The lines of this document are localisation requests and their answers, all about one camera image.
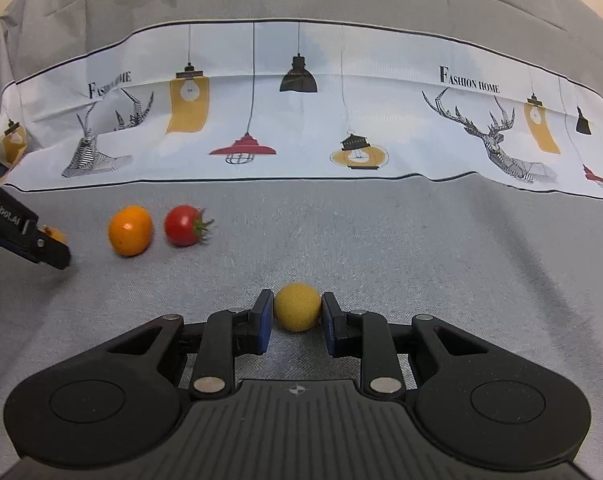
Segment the orange tomato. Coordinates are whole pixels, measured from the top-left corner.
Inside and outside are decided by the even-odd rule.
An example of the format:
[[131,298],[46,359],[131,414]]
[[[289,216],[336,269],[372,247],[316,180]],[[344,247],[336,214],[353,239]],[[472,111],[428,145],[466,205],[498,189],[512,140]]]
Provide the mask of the orange tomato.
[[141,255],[152,243],[154,223],[149,212],[138,205],[126,206],[114,214],[108,226],[109,243],[121,257]]
[[51,228],[50,226],[44,226],[43,232],[47,236],[51,237],[53,240],[57,240],[58,242],[61,242],[62,244],[67,243],[66,235],[59,229]]

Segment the yellow-green longan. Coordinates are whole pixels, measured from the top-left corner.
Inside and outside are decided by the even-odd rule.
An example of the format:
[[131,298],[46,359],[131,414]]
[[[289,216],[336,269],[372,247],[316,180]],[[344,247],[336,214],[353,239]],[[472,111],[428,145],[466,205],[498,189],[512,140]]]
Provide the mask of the yellow-green longan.
[[281,288],[274,298],[274,316],[291,333],[311,330],[318,324],[321,296],[310,285],[290,283]]

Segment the orange tomato top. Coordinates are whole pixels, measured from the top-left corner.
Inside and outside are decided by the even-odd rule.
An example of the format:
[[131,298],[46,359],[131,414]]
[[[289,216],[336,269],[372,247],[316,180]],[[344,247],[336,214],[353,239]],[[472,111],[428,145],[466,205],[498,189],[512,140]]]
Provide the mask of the orange tomato top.
[[114,214],[108,226],[109,243],[121,257],[141,255],[152,243],[154,223],[149,212],[138,205],[126,206]]

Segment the red cherry tomato in pile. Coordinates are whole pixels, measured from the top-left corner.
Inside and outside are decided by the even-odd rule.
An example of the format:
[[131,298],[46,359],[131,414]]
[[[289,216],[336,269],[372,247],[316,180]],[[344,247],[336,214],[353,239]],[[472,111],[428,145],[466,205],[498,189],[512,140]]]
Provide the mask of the red cherry tomato in pile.
[[204,243],[213,220],[204,218],[205,210],[190,205],[171,209],[164,218],[164,235],[178,247]]

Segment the grey printed sofa cover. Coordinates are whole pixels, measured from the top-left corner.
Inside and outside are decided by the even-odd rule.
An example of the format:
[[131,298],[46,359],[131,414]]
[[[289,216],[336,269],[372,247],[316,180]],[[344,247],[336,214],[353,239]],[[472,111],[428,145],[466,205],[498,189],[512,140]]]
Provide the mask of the grey printed sofa cover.
[[[57,271],[0,248],[3,408],[22,380],[165,313],[305,282],[429,313],[555,370],[603,479],[603,18],[580,0],[0,0],[8,192]],[[152,243],[111,248],[138,205]],[[213,220],[172,245],[179,205]]]

